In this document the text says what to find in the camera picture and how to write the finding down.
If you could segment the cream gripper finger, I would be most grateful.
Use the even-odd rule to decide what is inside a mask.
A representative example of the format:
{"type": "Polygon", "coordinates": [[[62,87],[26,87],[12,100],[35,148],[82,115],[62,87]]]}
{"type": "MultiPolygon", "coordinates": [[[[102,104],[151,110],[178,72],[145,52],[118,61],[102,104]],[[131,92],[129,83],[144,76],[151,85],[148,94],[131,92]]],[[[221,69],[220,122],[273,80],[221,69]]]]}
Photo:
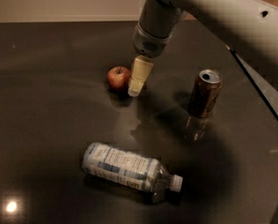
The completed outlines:
{"type": "Polygon", "coordinates": [[[146,56],[140,55],[134,59],[128,88],[128,94],[131,97],[137,97],[140,94],[153,66],[153,60],[146,56]]]}

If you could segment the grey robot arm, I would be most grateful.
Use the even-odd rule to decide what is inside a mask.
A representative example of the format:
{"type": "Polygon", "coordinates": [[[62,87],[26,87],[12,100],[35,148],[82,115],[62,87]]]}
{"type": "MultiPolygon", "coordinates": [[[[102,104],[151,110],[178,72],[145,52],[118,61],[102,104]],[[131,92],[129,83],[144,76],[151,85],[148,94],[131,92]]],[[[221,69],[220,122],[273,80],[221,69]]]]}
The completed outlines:
{"type": "Polygon", "coordinates": [[[278,7],[262,0],[146,0],[133,35],[135,51],[160,56],[188,13],[278,90],[278,7]]]}

